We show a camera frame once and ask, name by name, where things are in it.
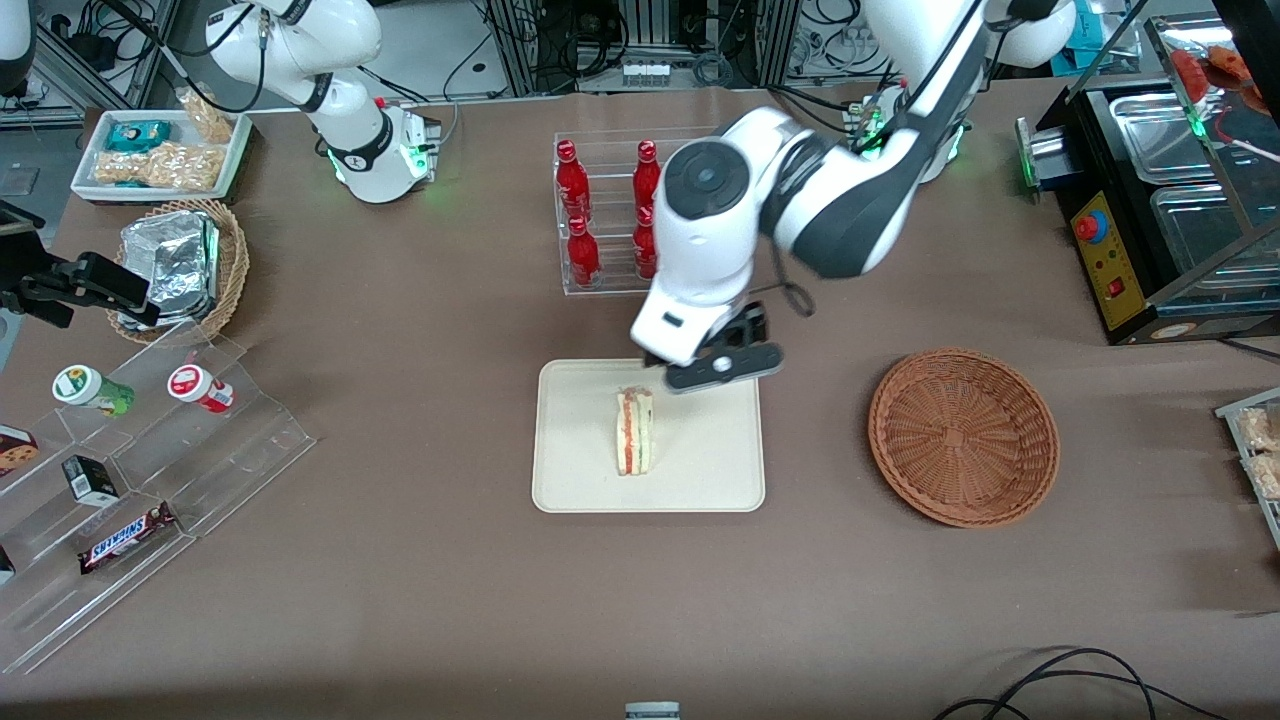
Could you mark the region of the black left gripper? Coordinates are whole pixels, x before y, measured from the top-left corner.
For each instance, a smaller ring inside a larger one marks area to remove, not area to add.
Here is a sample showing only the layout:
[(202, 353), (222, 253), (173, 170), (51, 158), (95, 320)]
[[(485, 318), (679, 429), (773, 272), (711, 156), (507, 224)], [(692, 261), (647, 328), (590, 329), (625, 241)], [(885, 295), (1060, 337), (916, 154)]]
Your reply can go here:
[(762, 301), (753, 301), (746, 304), (719, 331), (705, 337), (699, 354), (731, 354), (768, 342), (769, 329), (765, 306)]

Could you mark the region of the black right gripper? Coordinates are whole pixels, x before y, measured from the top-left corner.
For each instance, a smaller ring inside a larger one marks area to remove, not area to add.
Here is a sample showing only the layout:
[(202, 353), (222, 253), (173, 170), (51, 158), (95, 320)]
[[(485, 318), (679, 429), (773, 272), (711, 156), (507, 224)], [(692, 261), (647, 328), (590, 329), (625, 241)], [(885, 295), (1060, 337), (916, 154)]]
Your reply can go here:
[(1, 237), (1, 305), (17, 315), (28, 315), (56, 328), (68, 328), (74, 311), (65, 301), (77, 297), (81, 306), (110, 307), (124, 328), (155, 328), (161, 310), (148, 302), (150, 283), (97, 252), (83, 252), (68, 263), (47, 252), (37, 234)]

